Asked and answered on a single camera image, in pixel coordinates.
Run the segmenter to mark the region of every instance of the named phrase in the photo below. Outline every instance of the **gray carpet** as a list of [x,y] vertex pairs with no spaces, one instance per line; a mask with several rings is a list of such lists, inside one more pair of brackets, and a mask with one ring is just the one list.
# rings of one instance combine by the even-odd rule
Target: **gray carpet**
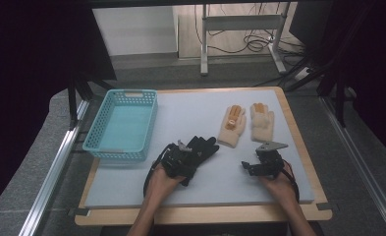
[[[132,68],[122,68],[114,60],[117,82],[122,89],[195,89],[252,87],[279,75],[269,57],[210,61],[209,75],[201,77],[196,61],[175,62],[139,60]],[[314,81],[287,93],[291,109],[305,145],[317,171],[325,194],[333,208],[331,220],[319,222],[324,235],[386,235],[386,223],[364,187],[340,138],[315,95]],[[103,88],[91,85],[97,93]],[[358,118],[351,105],[346,105],[348,131],[378,183],[386,193],[386,148]],[[68,129],[68,100],[65,91],[51,99],[50,113],[23,165],[0,198],[0,235],[18,235],[52,159]],[[69,216],[78,207],[83,184],[92,158],[81,149],[85,132],[79,136],[75,151],[64,168],[62,177],[43,215],[36,235],[100,235],[101,227],[80,227]]]

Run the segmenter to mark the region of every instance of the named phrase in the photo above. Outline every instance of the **robotic hand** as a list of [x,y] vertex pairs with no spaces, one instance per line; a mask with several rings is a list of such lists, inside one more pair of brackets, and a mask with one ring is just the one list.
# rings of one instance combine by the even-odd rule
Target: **robotic hand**
[[[250,165],[247,162],[242,161],[242,166],[248,171],[250,176],[270,176],[272,178],[278,177],[280,173],[283,173],[291,181],[291,185],[296,192],[297,202],[300,201],[300,191],[291,168],[291,164],[282,158],[279,154],[279,148],[286,148],[288,145],[279,144],[275,142],[265,142],[256,149],[257,158],[260,164]],[[288,173],[284,167],[288,164],[291,169],[291,173]]]
[[187,145],[178,141],[177,145],[170,144],[165,147],[147,174],[143,185],[143,194],[146,193],[149,178],[158,163],[162,164],[169,177],[186,177],[181,184],[187,187],[202,162],[219,149],[219,146],[215,143],[216,139],[214,137],[206,140],[203,137],[194,136]]

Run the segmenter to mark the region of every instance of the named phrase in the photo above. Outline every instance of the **human forearm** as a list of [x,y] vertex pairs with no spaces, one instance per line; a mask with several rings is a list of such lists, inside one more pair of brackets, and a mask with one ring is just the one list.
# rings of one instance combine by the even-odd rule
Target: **human forearm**
[[289,201],[287,203],[280,203],[282,209],[288,217],[293,235],[295,236],[315,236],[315,232],[312,230],[308,221],[306,221],[303,215],[303,210],[297,201]]
[[150,226],[152,225],[154,214],[159,209],[159,206],[160,201],[151,198],[144,199],[138,217],[135,220],[134,225],[132,225],[128,236],[147,235],[150,230]]

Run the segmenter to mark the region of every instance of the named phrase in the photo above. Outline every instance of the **table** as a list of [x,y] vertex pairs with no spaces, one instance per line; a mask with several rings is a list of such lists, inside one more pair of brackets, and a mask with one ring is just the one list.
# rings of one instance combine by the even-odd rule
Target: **table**
[[[194,91],[237,91],[273,89],[281,104],[282,111],[292,133],[292,137],[301,157],[309,183],[314,193],[314,201],[302,205],[307,220],[327,220],[332,216],[331,209],[319,209],[318,205],[327,204],[327,199],[318,180],[315,169],[303,143],[298,126],[294,120],[287,99],[280,88],[206,88],[187,90],[162,90],[159,93],[194,92]],[[83,211],[85,199],[94,179],[99,159],[92,163],[87,178],[79,209]],[[130,225],[138,215],[138,208],[107,208],[89,209],[83,215],[76,215],[78,225]],[[285,221],[286,216],[277,205],[264,206],[189,206],[189,207],[163,207],[155,215],[156,224],[200,224],[200,223],[239,223],[239,222],[272,222]]]
[[[156,0],[74,0],[74,1],[58,1],[58,0],[50,0],[45,1],[43,6],[55,8],[62,10],[64,9],[72,9],[74,8],[83,8],[85,13],[91,13],[92,8],[117,8],[117,7],[146,7],[146,6],[169,6],[169,5],[194,5],[194,4],[222,4],[222,3],[248,3],[248,0],[211,0],[211,1],[192,1],[192,0],[182,0],[182,1],[156,1]],[[78,22],[75,23],[77,26],[81,23],[81,21],[89,21],[92,22],[93,16],[87,16],[86,18],[80,19],[78,18]],[[101,63],[105,63],[108,65],[108,68],[111,67],[111,63],[109,60],[102,60]],[[106,89],[110,89],[109,85],[100,81],[100,79],[94,77],[93,75],[85,75],[90,80],[96,82]],[[61,147],[59,148],[57,155],[51,165],[49,172],[46,175],[46,178],[36,196],[36,199],[30,209],[28,217],[22,227],[20,235],[33,235],[35,229],[37,228],[38,223],[40,222],[41,216],[45,211],[48,201],[50,200],[50,196],[55,188],[56,182],[61,175],[61,170],[64,167],[68,154],[70,153],[73,145],[73,141],[75,140],[77,133],[79,132],[79,120],[83,117],[86,108],[88,107],[88,100],[92,97],[92,91],[86,84],[86,78],[80,77],[72,77],[73,79],[69,84],[69,98],[70,98],[70,113],[71,113],[71,124],[69,132],[67,132]],[[76,94],[76,90],[79,92],[80,96],[84,100],[84,102],[80,105],[80,107],[76,106],[76,101],[73,99]]]

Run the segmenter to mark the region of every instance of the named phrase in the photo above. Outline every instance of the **work surface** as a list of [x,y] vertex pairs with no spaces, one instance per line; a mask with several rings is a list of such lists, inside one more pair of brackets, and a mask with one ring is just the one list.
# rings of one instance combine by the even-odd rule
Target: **work surface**
[[[288,124],[289,131],[291,132],[291,136],[294,140],[295,147],[297,148],[298,155],[301,158],[301,162],[303,165],[303,168],[305,169],[305,173],[307,176],[307,179],[309,181],[309,185],[311,186],[311,190],[314,195],[314,201],[309,204],[303,204],[302,209],[305,214],[305,217],[308,220],[327,220],[330,219],[332,212],[330,209],[319,209],[317,207],[317,204],[325,204],[327,203],[327,199],[324,195],[324,192],[321,188],[320,182],[318,180],[318,177],[315,173],[315,170],[312,166],[312,162],[309,158],[308,152],[306,151],[305,145],[303,143],[303,139],[301,137],[300,131],[295,123],[294,117],[292,115],[292,112],[290,110],[290,107],[288,105],[288,102],[285,98],[285,95],[283,94],[282,90],[280,88],[210,88],[210,89],[187,89],[187,90],[162,90],[158,93],[159,94],[169,94],[169,93],[190,93],[190,92],[226,92],[226,94],[234,94],[231,92],[236,91],[262,91],[262,90],[274,90],[274,93],[278,97],[278,101],[280,106],[282,107],[282,113],[284,114],[286,123]],[[261,101],[263,96],[260,96],[257,94],[255,99],[257,101]],[[236,103],[237,100],[234,99],[233,96],[229,95],[226,99],[228,101],[223,102],[233,102]],[[194,99],[192,101],[199,102],[200,98]],[[215,101],[216,98],[211,97],[208,101],[206,100],[206,103],[209,103],[210,101]],[[163,106],[164,103],[159,104],[160,111],[165,110],[165,107]],[[278,112],[275,108],[275,105],[272,105],[272,109],[275,109],[275,112]],[[203,131],[203,134],[196,134],[196,135],[203,135],[203,136],[213,136],[218,135],[218,130],[221,126],[221,119],[224,115],[224,112],[226,111],[227,107],[220,108],[221,114],[217,112],[217,115],[215,115],[214,120],[217,120],[217,122],[214,124],[214,127],[211,128],[208,131]],[[168,124],[171,122],[174,122],[173,120],[166,120]],[[179,130],[177,137],[172,137],[171,141],[175,142],[177,139],[181,140],[188,140],[191,138],[192,134],[187,134],[183,131],[185,131],[187,128],[182,128]],[[155,132],[153,136],[159,135],[159,132]],[[242,142],[245,140],[249,140],[249,130],[246,130],[240,139],[239,146],[242,145]],[[157,147],[159,147],[159,150],[162,150],[168,143],[168,141],[160,141],[160,144],[156,144]],[[251,150],[248,151],[248,155],[244,156],[241,154],[241,158],[238,159],[238,163],[235,162],[233,165],[233,168],[236,168],[237,171],[241,170],[240,167],[240,161],[241,160],[248,160],[256,163],[256,159],[254,156],[252,156],[252,153],[254,152],[253,148],[256,148],[258,146],[257,143],[254,144],[254,147],[251,148]],[[221,159],[223,149],[228,150],[227,147],[222,147],[213,157],[212,159],[209,159],[208,162],[203,163],[201,167],[199,167],[197,173],[195,174],[194,178],[191,181],[191,186],[185,188],[185,192],[191,191],[190,187],[193,187],[193,183],[198,185],[199,177],[202,175],[202,172],[206,172],[207,166],[211,166],[209,163],[212,163],[212,161],[216,161],[217,159]],[[105,207],[105,208],[95,208],[95,207],[86,207],[85,202],[88,196],[88,192],[90,190],[91,185],[93,184],[94,177],[96,175],[97,168],[99,167],[99,159],[96,158],[93,161],[93,164],[91,166],[90,174],[87,178],[87,182],[84,187],[82,199],[80,201],[79,208],[87,208],[88,214],[84,215],[77,215],[76,216],[76,224],[78,225],[128,225],[133,224],[135,218],[138,215],[138,208],[136,207]],[[253,177],[250,177],[246,175],[245,172],[242,173],[241,179],[244,183],[247,184],[247,186],[251,186],[251,184],[255,184],[252,179]],[[226,182],[225,178],[222,177],[216,177],[221,178],[222,181],[219,181],[218,184],[225,184]],[[199,188],[203,188],[204,184],[201,184],[200,186],[197,186]],[[155,223],[156,224],[185,224],[185,223],[227,223],[227,222],[261,222],[261,221],[283,221],[287,218],[282,213],[282,210],[279,206],[275,204],[267,204],[267,205],[236,205],[236,206],[166,206],[161,208],[155,215]]]
[[162,149],[177,140],[185,144],[193,137],[216,137],[227,107],[238,104],[247,112],[247,124],[235,148],[220,149],[199,166],[190,184],[178,186],[165,206],[237,206],[273,203],[241,161],[257,164],[259,142],[250,139],[249,108],[262,102],[275,113],[274,142],[289,145],[279,152],[292,166],[300,187],[302,203],[312,202],[313,193],[303,169],[281,105],[273,89],[217,92],[159,93],[158,113],[147,160],[139,164],[101,159],[91,185],[86,207],[139,207],[145,176]]

